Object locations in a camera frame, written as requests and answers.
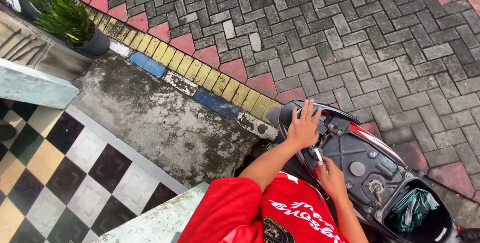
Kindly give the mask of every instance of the motorcycle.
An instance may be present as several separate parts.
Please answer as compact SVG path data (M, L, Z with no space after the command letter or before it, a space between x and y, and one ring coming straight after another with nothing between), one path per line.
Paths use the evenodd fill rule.
M293 100L281 108L267 112L268 120L278 129L277 144L284 141L292 121L292 111L297 107L297 117L303 101ZM359 126L353 116L333 106L315 103L312 117L321 110L317 142L298 151L284 166L286 173L315 186L327 197L327 204L335 219L335 207L329 203L314 169L321 156L329 157L344 173L345 186L358 220L381 234L381 242L389 243L454 243L459 242L457 228L447 208L435 191L423 180L423 173L412 170L380 139ZM423 218L421 225L410 232L399 232L393 208L403 194L418 188L427 191L437 202Z

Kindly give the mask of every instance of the red t-shirt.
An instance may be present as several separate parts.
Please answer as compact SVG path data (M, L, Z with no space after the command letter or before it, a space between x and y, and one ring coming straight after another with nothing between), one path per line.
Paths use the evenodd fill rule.
M216 179L178 243L347 243L313 186L280 172L261 192L250 178Z

